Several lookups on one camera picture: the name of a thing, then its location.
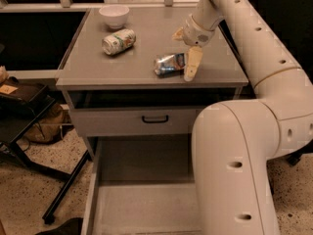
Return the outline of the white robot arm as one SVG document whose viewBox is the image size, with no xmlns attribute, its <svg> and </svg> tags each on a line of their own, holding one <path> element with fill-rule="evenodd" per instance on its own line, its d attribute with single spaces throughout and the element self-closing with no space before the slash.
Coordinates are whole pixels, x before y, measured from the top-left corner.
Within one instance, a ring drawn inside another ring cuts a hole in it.
<svg viewBox="0 0 313 235">
<path fill-rule="evenodd" d="M 313 85 L 248 0 L 200 0 L 173 35 L 188 47 L 192 80 L 202 48 L 225 22 L 255 93 L 213 104 L 196 118 L 192 160 L 202 235 L 280 235 L 269 160 L 312 139 Z"/>
</svg>

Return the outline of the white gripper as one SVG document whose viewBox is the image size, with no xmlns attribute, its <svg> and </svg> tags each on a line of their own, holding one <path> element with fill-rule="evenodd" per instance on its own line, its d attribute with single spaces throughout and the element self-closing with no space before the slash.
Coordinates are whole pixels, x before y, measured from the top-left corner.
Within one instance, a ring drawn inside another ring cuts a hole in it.
<svg viewBox="0 0 313 235">
<path fill-rule="evenodd" d="M 192 15 L 187 17 L 183 28 L 179 27 L 173 33 L 173 40 L 183 40 L 186 45 L 193 46 L 187 52 L 187 61 L 184 69 L 184 79 L 186 81 L 192 81 L 195 78 L 202 60 L 202 47 L 208 44 L 214 33 L 214 30 L 206 30 L 200 27 Z"/>
</svg>

